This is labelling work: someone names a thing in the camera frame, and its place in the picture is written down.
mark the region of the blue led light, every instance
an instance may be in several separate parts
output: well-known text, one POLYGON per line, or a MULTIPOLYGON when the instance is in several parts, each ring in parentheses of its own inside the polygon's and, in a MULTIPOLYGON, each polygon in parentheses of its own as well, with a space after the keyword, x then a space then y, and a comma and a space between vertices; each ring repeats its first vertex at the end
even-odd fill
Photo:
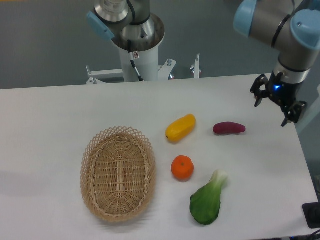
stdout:
POLYGON ((280 88, 281 86, 279 86, 279 85, 274 85, 273 87, 274 87, 274 90, 277 91, 278 88, 280 88))

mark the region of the black object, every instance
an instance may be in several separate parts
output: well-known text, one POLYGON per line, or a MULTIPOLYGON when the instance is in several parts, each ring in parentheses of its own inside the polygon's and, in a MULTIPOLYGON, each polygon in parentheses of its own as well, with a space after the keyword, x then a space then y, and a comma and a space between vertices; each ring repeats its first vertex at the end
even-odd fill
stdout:
POLYGON ((305 101, 296 101, 296 95, 302 82, 289 84, 281 81, 282 76, 282 73, 277 74, 277 76, 272 73, 270 80, 268 80, 268 78, 262 74, 254 81, 250 92, 254 94, 254 98, 256 99, 255 107, 258 107, 262 99, 265 98, 269 98, 280 106, 285 116, 281 124, 281 126, 284 127, 287 123, 298 123, 306 111, 307 103, 305 101), (265 85, 265 90, 260 90, 263 85, 265 85))
POLYGON ((305 203, 302 205, 306 223, 311 229, 320 228, 320 202, 305 203))

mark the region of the black cable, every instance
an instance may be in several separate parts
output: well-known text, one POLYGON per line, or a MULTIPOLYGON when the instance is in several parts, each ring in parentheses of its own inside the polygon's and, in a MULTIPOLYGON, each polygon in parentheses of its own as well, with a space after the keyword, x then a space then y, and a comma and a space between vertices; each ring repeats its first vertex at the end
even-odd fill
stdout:
MULTIPOLYGON (((128 53, 129 54, 132 52, 131 51, 132 50, 131 47, 132 47, 132 42, 130 40, 128 40, 128 53)), ((139 71, 137 69, 135 61, 132 59, 132 60, 130 60, 130 63, 131 63, 131 66, 133 67, 133 69, 134 69, 134 71, 135 71, 135 73, 136 73, 136 75, 137 75, 137 77, 139 79, 139 82, 144 82, 144 79, 141 77, 141 75, 140 75, 140 73, 139 73, 139 71)))
POLYGON ((315 231, 314 233, 310 234, 305 240, 312 240, 313 237, 317 234, 320 233, 320 229, 318 231, 315 231))

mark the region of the orange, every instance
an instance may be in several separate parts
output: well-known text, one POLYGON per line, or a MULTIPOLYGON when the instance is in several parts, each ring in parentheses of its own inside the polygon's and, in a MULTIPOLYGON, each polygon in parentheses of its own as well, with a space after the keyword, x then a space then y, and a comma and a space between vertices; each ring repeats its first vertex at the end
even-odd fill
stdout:
POLYGON ((195 166, 190 157, 177 156, 171 164, 171 172, 178 180, 188 180, 194 173, 195 166))

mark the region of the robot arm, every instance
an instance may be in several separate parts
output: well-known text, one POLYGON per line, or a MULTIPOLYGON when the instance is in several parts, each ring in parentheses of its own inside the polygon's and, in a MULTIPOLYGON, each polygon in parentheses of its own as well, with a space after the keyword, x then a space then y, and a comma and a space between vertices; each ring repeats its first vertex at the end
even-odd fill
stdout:
POLYGON ((319 1, 305 9, 309 2, 245 0, 234 18, 237 32, 280 51, 270 79, 261 75, 250 91, 256 99, 255 107, 264 98, 280 106, 285 116, 283 127, 303 116, 307 103, 297 101, 296 95, 320 52, 319 1))

